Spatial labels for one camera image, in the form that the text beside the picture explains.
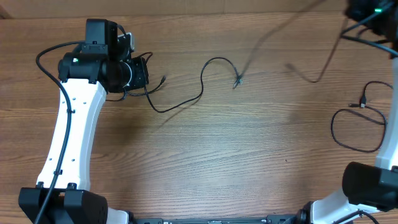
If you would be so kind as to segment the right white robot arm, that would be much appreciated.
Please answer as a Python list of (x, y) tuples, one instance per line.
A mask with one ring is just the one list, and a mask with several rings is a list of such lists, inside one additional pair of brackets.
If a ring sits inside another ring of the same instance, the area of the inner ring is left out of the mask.
[[(355, 24), (340, 38), (370, 45), (389, 53), (393, 80), (397, 80), (397, 1), (348, 1), (347, 18)], [(290, 223), (352, 223), (373, 213), (397, 208), (397, 87), (392, 90), (389, 116), (382, 122), (384, 137), (375, 164), (350, 162), (342, 187), (324, 199), (309, 202)]]

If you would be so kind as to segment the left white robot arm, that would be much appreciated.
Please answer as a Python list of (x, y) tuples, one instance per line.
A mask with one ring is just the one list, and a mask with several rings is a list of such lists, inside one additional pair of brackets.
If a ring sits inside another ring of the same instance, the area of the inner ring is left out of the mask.
[(90, 158), (106, 96), (145, 88), (146, 60), (132, 57), (132, 34), (106, 19), (88, 19), (73, 47), (54, 78), (60, 104), (47, 160), (35, 187), (21, 189), (19, 206), (33, 223), (133, 223), (131, 212), (90, 192)]

